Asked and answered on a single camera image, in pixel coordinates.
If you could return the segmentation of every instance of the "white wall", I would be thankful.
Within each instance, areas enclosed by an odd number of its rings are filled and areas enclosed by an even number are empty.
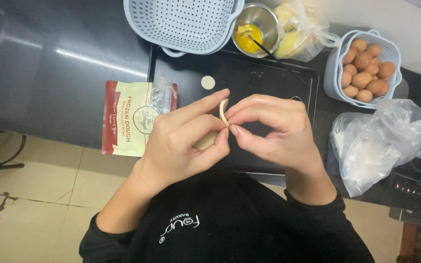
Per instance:
[[[260,2],[274,8],[284,1]],[[317,0],[317,3],[331,24],[331,32],[342,36],[350,27],[374,28],[399,47],[402,67],[421,74],[420,8],[404,0]]]

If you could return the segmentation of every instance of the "countertop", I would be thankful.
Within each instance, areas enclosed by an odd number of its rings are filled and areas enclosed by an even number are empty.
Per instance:
[[[0,130],[100,149],[105,81],[147,81],[150,48],[126,21],[122,1],[0,0]],[[321,76],[313,137],[324,161],[335,118],[373,112],[325,94],[329,52],[308,63],[287,60]],[[345,195],[340,177],[331,179]],[[357,199],[388,205],[387,192],[378,183]]]

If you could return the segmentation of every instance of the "hand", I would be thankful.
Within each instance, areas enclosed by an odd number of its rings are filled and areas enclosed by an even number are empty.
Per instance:
[[[230,94],[224,89],[176,111],[155,118],[144,155],[132,176],[140,176],[160,191],[212,167],[230,152],[224,122],[207,114]],[[214,144],[203,151],[192,146],[209,131],[219,131]]]
[[[302,102],[255,94],[233,105],[225,117],[242,149],[301,173],[323,169]],[[263,138],[239,126],[253,121],[271,126],[274,131]]]

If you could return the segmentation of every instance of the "blue plastic colander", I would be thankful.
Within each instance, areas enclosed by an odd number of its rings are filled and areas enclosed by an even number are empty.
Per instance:
[[[124,0],[124,12],[141,38],[181,57],[221,49],[243,5],[244,0]]]

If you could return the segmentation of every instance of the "egg yolk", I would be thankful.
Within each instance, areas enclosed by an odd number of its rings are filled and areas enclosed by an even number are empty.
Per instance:
[[[254,38],[258,43],[262,44],[262,33],[258,27],[254,26],[253,24],[245,24],[243,25],[244,28],[251,27],[253,30],[249,34],[252,38]],[[248,53],[254,53],[259,50],[259,46],[253,42],[249,37],[243,35],[242,33],[237,32],[235,34],[235,40],[238,46],[241,47],[244,51]]]

